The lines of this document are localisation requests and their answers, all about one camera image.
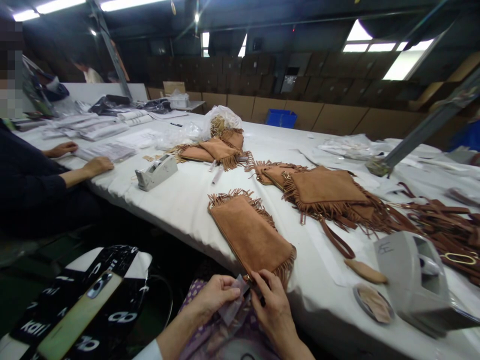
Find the smartphone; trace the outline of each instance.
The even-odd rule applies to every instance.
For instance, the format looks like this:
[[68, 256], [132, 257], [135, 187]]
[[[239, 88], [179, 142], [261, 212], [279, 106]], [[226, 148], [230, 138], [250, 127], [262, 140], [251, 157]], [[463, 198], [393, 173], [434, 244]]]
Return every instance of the smartphone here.
[[123, 278], [105, 271], [86, 291], [63, 319], [38, 345], [38, 352], [46, 360], [62, 360], [75, 344], [102, 306], [122, 283]]

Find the white table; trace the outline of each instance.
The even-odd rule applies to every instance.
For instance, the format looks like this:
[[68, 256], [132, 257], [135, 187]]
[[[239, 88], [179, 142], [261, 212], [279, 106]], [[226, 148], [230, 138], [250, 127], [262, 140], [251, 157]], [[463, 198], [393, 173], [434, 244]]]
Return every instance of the white table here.
[[172, 108], [172, 109], [175, 109], [175, 110], [182, 110], [182, 111], [186, 111], [186, 112], [191, 113], [193, 110], [195, 110], [196, 108], [202, 106], [203, 104], [205, 104], [205, 101], [190, 100], [190, 106], [188, 106], [188, 107], [175, 107], [175, 106], [172, 106], [171, 108]]
[[[190, 121], [203, 125], [203, 115], [189, 114], [175, 119], [176, 123], [189, 124]], [[134, 133], [141, 129], [163, 131], [172, 129], [168, 121], [153, 121], [135, 126], [119, 136]], [[244, 150], [250, 150], [256, 160], [283, 161], [303, 166], [310, 166], [308, 161], [296, 149], [314, 147], [331, 135], [309, 133], [306, 131], [284, 129], [273, 126], [243, 123], [245, 130]], [[57, 138], [43, 141], [39, 132], [32, 130], [19, 133], [19, 136], [40, 149], [49, 149], [67, 141]], [[96, 143], [75, 140], [80, 146], [92, 146], [107, 143], [112, 138]], [[131, 180], [135, 169], [150, 165], [142, 157], [155, 156], [162, 152], [154, 147], [142, 150], [134, 157], [117, 164], [115, 169], [97, 176], [92, 180], [92, 190], [108, 199], [111, 203], [127, 209], [131, 213], [168, 231], [181, 241], [215, 259], [235, 273], [240, 271], [229, 245], [207, 212], [208, 194], [225, 193], [230, 189], [242, 188], [254, 191], [254, 197], [262, 198], [266, 210], [273, 216], [275, 225], [282, 236], [297, 249], [297, 259], [288, 285], [288, 298], [292, 313], [302, 326], [319, 344], [336, 354], [339, 358], [363, 359], [365, 354], [372, 354], [378, 359], [397, 359], [404, 356], [413, 359], [478, 359], [480, 341], [476, 330], [452, 331], [446, 338], [433, 339], [418, 331], [398, 316], [390, 326], [376, 324], [365, 314], [352, 293], [352, 285], [363, 282], [343, 263], [342, 255], [330, 243], [320, 224], [307, 218], [306, 224], [300, 224], [299, 213], [292, 205], [281, 199], [282, 193], [275, 186], [263, 186], [255, 180], [252, 173], [245, 173], [242, 167], [224, 173], [217, 185], [212, 185], [215, 173], [208, 172], [203, 163], [189, 161], [178, 165], [178, 172], [150, 192], [144, 192]], [[78, 169], [84, 161], [74, 156], [58, 160], [70, 169]], [[361, 179], [372, 182], [360, 161], [343, 160], [339, 167], [352, 169]], [[393, 177], [408, 175], [415, 178], [407, 181], [412, 190], [419, 195], [425, 192], [429, 197], [440, 199], [447, 205], [458, 204], [441, 196], [441, 191], [429, 185], [429, 176], [423, 170], [399, 166]], [[441, 183], [446, 179], [435, 173], [435, 181]], [[452, 176], [448, 181], [455, 183]], [[403, 196], [392, 199], [405, 202]], [[361, 230], [346, 233], [332, 224], [331, 228], [339, 233], [353, 248], [357, 257], [374, 267], [378, 267], [373, 252], [373, 241]], [[332, 269], [337, 273], [333, 278]], [[459, 291], [467, 287], [468, 304], [480, 309], [478, 288], [469, 286], [464, 278], [453, 273], [455, 286]], [[383, 285], [375, 286], [386, 298], [387, 290]]]

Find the fluorescent light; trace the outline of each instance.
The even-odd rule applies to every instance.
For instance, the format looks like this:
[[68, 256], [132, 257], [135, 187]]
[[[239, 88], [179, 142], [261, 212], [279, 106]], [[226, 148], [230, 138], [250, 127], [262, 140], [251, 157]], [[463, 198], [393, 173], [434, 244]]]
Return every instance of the fluorescent light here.
[[392, 51], [395, 47], [395, 43], [385, 43], [385, 44], [372, 44], [368, 49], [368, 52], [383, 52], [383, 51]]
[[430, 45], [432, 45], [433, 42], [434, 42], [434, 39], [419, 42], [417, 45], [412, 46], [411, 49], [408, 50], [408, 51], [424, 51], [424, 50], [427, 50], [430, 47]]
[[357, 20], [351, 28], [350, 34], [348, 35], [347, 41], [355, 40], [372, 40], [372, 37], [365, 31], [364, 27], [360, 25], [360, 22]]
[[57, 10], [70, 8], [75, 5], [83, 4], [86, 0], [54, 0], [36, 7], [40, 14], [53, 13]]
[[397, 51], [403, 51], [407, 46], [408, 42], [401, 42], [400, 45], [396, 48]]
[[112, 0], [100, 4], [103, 11], [115, 11], [165, 0]]
[[347, 44], [343, 48], [344, 53], [363, 53], [369, 47], [368, 44]]
[[209, 41], [210, 41], [210, 33], [209, 32], [203, 32], [201, 34], [201, 47], [202, 48], [208, 48], [209, 47]]
[[40, 15], [33, 10], [27, 10], [27, 11], [19, 12], [18, 14], [13, 15], [13, 18], [15, 19], [15, 21], [19, 21], [19, 22], [35, 19], [38, 17], [40, 17]]

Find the ceiling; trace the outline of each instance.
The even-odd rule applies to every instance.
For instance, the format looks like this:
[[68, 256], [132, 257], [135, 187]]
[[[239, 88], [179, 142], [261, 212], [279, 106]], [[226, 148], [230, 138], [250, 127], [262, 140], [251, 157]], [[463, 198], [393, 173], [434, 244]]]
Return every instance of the ceiling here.
[[[18, 13], [47, 0], [4, 0], [12, 13]], [[176, 15], [173, 15], [170, 1], [131, 7], [123, 10], [104, 12], [105, 21], [115, 39], [132, 39], [152, 36], [178, 36], [195, 30], [194, 16], [196, 0], [173, 0]], [[396, 13], [428, 12], [438, 0], [198, 0], [200, 31], [226, 30], [231, 28], [254, 28], [277, 26], [282, 23], [315, 22], [325, 19], [355, 19], [364, 16], [384, 16]], [[473, 8], [478, 0], [450, 0], [447, 7]], [[65, 31], [85, 31], [92, 24], [89, 18], [90, 5], [85, 3], [41, 18], [24, 22], [28, 30], [37, 22], [55, 26]]]

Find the hand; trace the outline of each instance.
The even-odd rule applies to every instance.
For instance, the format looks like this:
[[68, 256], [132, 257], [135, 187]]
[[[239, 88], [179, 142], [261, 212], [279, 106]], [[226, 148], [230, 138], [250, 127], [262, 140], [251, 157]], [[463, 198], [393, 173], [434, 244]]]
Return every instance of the hand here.
[[64, 142], [55, 146], [51, 150], [44, 151], [43, 153], [47, 158], [59, 158], [66, 153], [73, 153], [78, 150], [79, 146], [73, 141]]
[[239, 288], [230, 288], [234, 281], [231, 276], [213, 275], [185, 309], [195, 311], [200, 316], [201, 325], [207, 323], [225, 303], [240, 296]]
[[253, 271], [251, 275], [265, 299], [265, 306], [262, 307], [257, 293], [251, 292], [251, 302], [258, 321], [275, 346], [280, 358], [295, 359], [298, 355], [296, 351], [305, 345], [297, 335], [289, 300], [282, 282], [268, 270], [260, 270], [259, 273]]
[[83, 170], [86, 172], [89, 179], [103, 174], [114, 168], [114, 164], [106, 156], [95, 157], [83, 166]]

